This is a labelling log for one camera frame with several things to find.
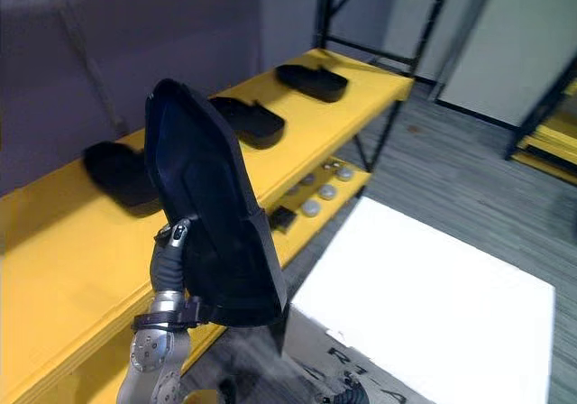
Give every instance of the yellow wooden shelf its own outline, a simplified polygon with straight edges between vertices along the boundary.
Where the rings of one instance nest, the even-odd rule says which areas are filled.
[[[577,153],[577,115],[559,111],[540,124],[533,136]]]
[[[537,170],[551,174],[558,179],[563,179],[570,183],[577,184],[577,174],[573,174],[545,159],[539,158],[525,151],[517,151],[515,154],[513,154],[512,158],[515,161],[525,163],[526,165],[529,165]]]
[[[310,186],[299,185],[294,195],[282,197],[277,205],[283,205],[297,211],[298,216],[286,234],[274,231],[272,238],[279,255],[281,265],[289,261],[302,249],[334,214],[364,186],[371,174],[364,172],[352,164],[339,161],[355,171],[349,181],[337,179],[332,171],[317,168],[314,170],[316,182]],[[337,197],[326,201],[320,198],[316,191],[324,184],[330,183],[336,187]],[[315,217],[306,217],[298,211],[300,205],[308,198],[313,198],[321,204],[321,212]],[[183,367],[185,372],[207,347],[212,344],[225,330],[218,325],[205,325],[189,330],[193,350]],[[67,375],[49,392],[43,394],[34,404],[106,404],[114,402],[118,389],[128,369],[128,343],[132,339],[130,327],[126,327],[118,335],[106,343],[97,353],[83,362],[73,373]]]
[[[241,144],[257,200],[282,193],[363,128],[412,80],[327,50],[289,61],[323,65],[349,79],[343,98],[319,102],[272,72],[221,96],[258,99],[287,121],[264,151]],[[142,147],[143,131],[123,139]],[[121,332],[151,300],[152,236],[166,220],[126,214],[90,182],[79,161],[0,198],[2,264],[0,402],[30,402]]]

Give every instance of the white foam board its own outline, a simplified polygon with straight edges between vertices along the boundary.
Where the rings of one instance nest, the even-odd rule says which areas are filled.
[[[292,304],[437,404],[547,402],[554,288],[369,198]]]

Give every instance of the white panel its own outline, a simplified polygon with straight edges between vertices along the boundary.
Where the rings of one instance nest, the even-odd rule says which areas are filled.
[[[364,197],[292,301],[436,404],[545,404],[554,288]]]
[[[460,31],[463,17],[467,14],[471,1],[446,0],[419,64],[417,70],[419,77],[437,78]],[[433,2],[434,0],[394,0],[383,49],[412,57]]]
[[[577,50],[577,0],[489,0],[440,98],[520,125]]]

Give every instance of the gray carpet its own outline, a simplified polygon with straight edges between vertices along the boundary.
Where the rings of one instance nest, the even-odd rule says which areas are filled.
[[[549,401],[574,404],[577,187],[502,160],[509,131],[427,102],[428,91],[426,85],[415,85],[365,195],[554,285]],[[383,119],[362,132],[369,148],[377,140]],[[351,143],[338,155],[360,164]],[[287,267],[290,294],[307,276],[352,206],[341,210]],[[317,394],[279,358],[266,327],[225,332],[183,377],[183,391],[214,389],[227,376],[237,380],[242,403],[305,403]]]

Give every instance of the gray wall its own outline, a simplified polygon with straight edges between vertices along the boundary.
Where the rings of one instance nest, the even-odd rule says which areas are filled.
[[[316,0],[262,0],[262,62],[265,69],[279,65],[311,48]],[[332,32],[379,48],[394,0],[350,0],[334,18]],[[371,56],[329,43],[329,49],[368,60]]]
[[[520,125],[577,51],[577,0],[489,0],[440,98]]]
[[[425,26],[433,1],[395,0],[382,48],[405,57],[414,56],[418,38]],[[419,64],[417,70],[419,77],[437,78],[450,55],[453,42],[471,2],[472,0],[446,0]]]
[[[260,0],[71,0],[131,131],[165,77],[209,94],[258,71]],[[3,0],[0,195],[113,140],[105,112],[46,0]]]

